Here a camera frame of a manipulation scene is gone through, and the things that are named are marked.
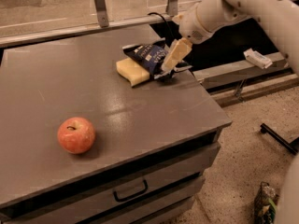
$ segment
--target apple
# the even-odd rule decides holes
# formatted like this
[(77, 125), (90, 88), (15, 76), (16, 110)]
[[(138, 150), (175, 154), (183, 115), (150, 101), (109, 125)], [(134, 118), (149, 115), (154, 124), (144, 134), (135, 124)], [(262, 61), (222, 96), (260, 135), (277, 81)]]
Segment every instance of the apple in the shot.
[(81, 117), (67, 119), (57, 132), (59, 144), (69, 153), (80, 154), (88, 151), (95, 139), (93, 125)]

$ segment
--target concrete floor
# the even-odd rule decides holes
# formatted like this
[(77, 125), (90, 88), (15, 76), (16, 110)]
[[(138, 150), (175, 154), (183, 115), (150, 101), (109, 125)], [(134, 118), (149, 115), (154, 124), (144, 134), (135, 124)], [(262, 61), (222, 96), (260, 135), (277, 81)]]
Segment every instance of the concrete floor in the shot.
[[(24, 1), (25, 6), (18, 7), (10, 2), (0, 1), (0, 37), (96, 22), (91, 0), (32, 0), (29, 6)], [(164, 9), (165, 3), (107, 0), (108, 16), (111, 20), (144, 16), (151, 7)], [(164, 224), (253, 223), (253, 200), (260, 183), (266, 181), (280, 188), (293, 158), (269, 135), (260, 134), (259, 127), (264, 122), (287, 141), (299, 136), (298, 92), (299, 87), (293, 87), (224, 107), (233, 124), (220, 137), (221, 151), (205, 172), (204, 187), (196, 195), (192, 210)]]

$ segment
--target gray tabletop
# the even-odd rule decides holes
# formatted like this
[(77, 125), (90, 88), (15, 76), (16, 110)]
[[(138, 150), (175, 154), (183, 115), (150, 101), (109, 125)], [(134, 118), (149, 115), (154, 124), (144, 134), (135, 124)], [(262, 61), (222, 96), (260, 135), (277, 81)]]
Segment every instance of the gray tabletop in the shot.
[[(6, 50), (0, 66), (0, 207), (230, 124), (190, 72), (131, 88), (121, 47), (151, 42), (148, 25)], [(97, 138), (71, 155), (60, 124), (89, 119)]]

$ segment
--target drawer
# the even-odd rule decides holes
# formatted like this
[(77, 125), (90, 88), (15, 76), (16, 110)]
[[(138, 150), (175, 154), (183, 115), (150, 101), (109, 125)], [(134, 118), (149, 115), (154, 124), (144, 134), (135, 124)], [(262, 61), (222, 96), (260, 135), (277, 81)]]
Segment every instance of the drawer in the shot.
[(212, 164), (219, 149), (218, 143), (198, 148), (144, 169), (137, 174), (128, 175), (107, 185), (81, 192), (76, 197), (38, 209), (7, 223), (71, 224), (79, 222), (161, 189), (186, 176), (198, 172), (203, 173)]
[(180, 202), (174, 203), (166, 208), (155, 212), (151, 215), (143, 217), (132, 224), (160, 224), (170, 218), (176, 217), (188, 210), (190, 210), (195, 202), (194, 197), (184, 199)]
[(181, 183), (174, 188), (165, 190), (162, 193), (142, 200), (136, 204), (127, 206), (120, 211), (98, 218), (90, 224), (127, 224), (138, 221), (140, 218), (147, 217), (159, 210), (166, 208), (174, 203), (180, 202), (197, 193), (204, 184), (204, 177), (200, 176), (193, 180)]

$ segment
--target desk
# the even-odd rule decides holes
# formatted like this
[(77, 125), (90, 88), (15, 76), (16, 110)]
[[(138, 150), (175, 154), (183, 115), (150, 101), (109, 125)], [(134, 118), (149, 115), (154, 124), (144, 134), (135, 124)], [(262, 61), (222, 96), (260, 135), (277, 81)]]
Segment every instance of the desk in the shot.
[[(122, 46), (157, 38), (143, 25), (5, 51), (4, 223), (159, 223), (191, 207), (231, 121), (190, 72), (133, 89), (118, 75)], [(82, 155), (66, 153), (56, 138), (75, 116), (97, 134)]]

